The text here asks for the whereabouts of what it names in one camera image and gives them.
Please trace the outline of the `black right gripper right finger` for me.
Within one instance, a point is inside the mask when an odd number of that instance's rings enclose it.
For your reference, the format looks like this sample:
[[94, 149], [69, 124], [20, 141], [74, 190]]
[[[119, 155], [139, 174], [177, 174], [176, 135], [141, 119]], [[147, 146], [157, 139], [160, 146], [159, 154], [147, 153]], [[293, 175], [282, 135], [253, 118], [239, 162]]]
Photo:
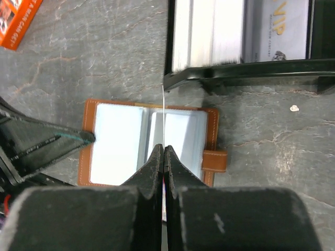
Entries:
[[307, 208], [284, 187], [208, 187], [164, 150], [169, 250], [321, 250]]

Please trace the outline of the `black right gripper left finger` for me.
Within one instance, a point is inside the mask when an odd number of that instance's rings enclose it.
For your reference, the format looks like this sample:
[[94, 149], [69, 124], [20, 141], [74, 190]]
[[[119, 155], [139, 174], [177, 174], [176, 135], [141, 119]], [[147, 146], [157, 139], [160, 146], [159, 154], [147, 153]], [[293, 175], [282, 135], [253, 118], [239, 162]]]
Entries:
[[160, 250], [164, 149], [124, 184], [23, 191], [1, 231], [1, 250]]

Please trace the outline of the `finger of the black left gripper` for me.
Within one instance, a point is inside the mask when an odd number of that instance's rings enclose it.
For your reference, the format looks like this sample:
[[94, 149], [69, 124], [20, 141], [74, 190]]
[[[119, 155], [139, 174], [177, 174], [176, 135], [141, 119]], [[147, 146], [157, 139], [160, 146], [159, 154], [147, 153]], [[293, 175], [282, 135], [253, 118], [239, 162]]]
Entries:
[[1, 99], [1, 186], [15, 186], [95, 141], [93, 133], [28, 117]]

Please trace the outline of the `tan leather card holder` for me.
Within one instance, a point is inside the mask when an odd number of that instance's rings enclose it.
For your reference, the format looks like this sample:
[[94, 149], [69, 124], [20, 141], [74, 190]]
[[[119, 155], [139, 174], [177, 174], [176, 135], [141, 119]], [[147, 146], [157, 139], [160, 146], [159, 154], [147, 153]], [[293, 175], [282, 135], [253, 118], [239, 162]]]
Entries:
[[[120, 185], [163, 143], [162, 106], [88, 99], [82, 127], [95, 142], [80, 152], [78, 185]], [[216, 108], [165, 106], [165, 146], [209, 186], [227, 166], [227, 152], [216, 148], [218, 127]]]

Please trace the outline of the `thin white card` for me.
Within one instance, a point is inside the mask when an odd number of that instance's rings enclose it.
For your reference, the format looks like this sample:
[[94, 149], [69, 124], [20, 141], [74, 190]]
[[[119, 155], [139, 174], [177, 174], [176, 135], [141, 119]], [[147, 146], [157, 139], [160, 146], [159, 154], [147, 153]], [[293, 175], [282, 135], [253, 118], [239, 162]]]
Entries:
[[163, 147], [165, 147], [165, 92], [164, 86], [162, 84], [162, 138], [163, 138]]

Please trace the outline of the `black card box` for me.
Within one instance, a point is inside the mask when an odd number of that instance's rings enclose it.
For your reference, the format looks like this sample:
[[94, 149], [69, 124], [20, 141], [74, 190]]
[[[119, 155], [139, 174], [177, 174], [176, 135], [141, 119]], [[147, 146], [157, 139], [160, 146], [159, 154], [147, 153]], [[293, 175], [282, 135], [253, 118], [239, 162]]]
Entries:
[[163, 90], [170, 91], [187, 81], [200, 81], [208, 92], [208, 80], [244, 79], [263, 77], [317, 76], [322, 82], [317, 84], [321, 94], [334, 88], [334, 59], [304, 59], [259, 63], [221, 63], [216, 66], [190, 67], [178, 73], [172, 71], [172, 49], [174, 38], [175, 1], [168, 1], [167, 38]]

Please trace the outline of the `silver VIP card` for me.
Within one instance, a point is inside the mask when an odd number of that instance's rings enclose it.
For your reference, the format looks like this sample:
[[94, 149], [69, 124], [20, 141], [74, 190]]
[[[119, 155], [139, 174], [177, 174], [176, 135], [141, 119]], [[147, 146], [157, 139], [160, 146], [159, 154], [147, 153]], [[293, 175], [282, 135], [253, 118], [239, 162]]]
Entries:
[[309, 1], [245, 1], [243, 63], [306, 58]]

